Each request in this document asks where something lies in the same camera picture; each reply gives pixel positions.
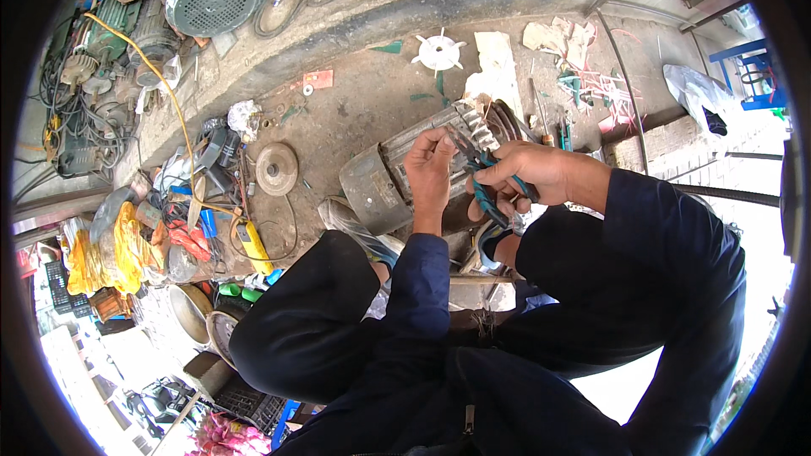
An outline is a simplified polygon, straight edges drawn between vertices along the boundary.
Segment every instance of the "hand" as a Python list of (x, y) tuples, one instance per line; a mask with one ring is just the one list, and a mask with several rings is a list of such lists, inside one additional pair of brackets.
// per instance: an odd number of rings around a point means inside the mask
[(448, 131), (438, 127), (423, 131), (405, 155), (403, 166), (414, 198), (414, 232), (441, 235), (442, 212), (451, 194), (449, 166), (456, 153)]
[[(512, 179), (513, 175), (518, 175), (538, 189), (541, 204), (551, 206), (575, 201), (601, 213), (605, 211), (611, 168), (588, 155), (526, 141), (510, 141), (494, 151), (493, 156), (500, 161), (495, 166), (476, 172), (475, 178), (482, 185), (495, 189), (495, 205), (507, 216), (512, 216), (516, 211), (523, 214), (530, 210), (530, 200), (523, 197), (518, 184)], [(599, 195), (591, 197), (589, 192), (599, 192), (603, 185), (605, 190), (601, 202)], [(473, 193), (470, 178), (465, 188), (468, 193)], [(474, 222), (484, 216), (475, 199), (467, 214)]]

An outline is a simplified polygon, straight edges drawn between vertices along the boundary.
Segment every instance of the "leg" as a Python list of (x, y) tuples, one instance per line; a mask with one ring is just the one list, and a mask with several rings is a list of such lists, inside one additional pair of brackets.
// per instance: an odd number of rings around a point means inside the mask
[(502, 239), (517, 271), (560, 301), (506, 320), (497, 345), (574, 378), (636, 360), (664, 345), (684, 309), (682, 290), (607, 248), (603, 222), (551, 207), (520, 239)]
[(360, 245), (326, 231), (234, 328), (229, 349), (239, 374), (268, 394), (334, 400), (378, 340), (379, 321), (361, 318), (379, 289)]

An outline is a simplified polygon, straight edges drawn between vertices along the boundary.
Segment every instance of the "yellow device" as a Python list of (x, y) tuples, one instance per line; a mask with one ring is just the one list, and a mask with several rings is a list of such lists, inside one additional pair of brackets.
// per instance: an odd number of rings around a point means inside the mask
[[(237, 235), (239, 236), (239, 241), (242, 241), (242, 247), (245, 248), (245, 253), (250, 257), (257, 259), (268, 258), (268, 253), (265, 251), (264, 245), (262, 245), (262, 240), (259, 239), (259, 234), (256, 232), (253, 222), (248, 220), (245, 223), (237, 224)], [(270, 261), (256, 261), (251, 259), (250, 263), (258, 274), (269, 275), (273, 272), (273, 264), (271, 264)]]

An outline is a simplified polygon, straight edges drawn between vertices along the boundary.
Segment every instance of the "capacitor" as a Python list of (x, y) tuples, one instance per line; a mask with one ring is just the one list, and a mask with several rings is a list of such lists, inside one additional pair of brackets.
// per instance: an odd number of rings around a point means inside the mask
[(220, 157), (217, 160), (217, 164), (225, 168), (230, 167), (234, 153), (236, 153), (237, 149), (239, 148), (240, 142), (241, 140), (239, 138), (239, 134), (235, 133), (231, 129), (228, 129), (226, 142), (222, 146), (222, 152), (220, 152)]

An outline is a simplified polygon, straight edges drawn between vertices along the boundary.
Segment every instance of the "person's left hand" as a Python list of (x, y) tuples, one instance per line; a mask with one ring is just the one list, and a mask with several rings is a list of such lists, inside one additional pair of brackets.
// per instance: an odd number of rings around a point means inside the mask
[(451, 193), (449, 166), (457, 153), (445, 127), (423, 131), (403, 159), (414, 198), (414, 220), (442, 218)]

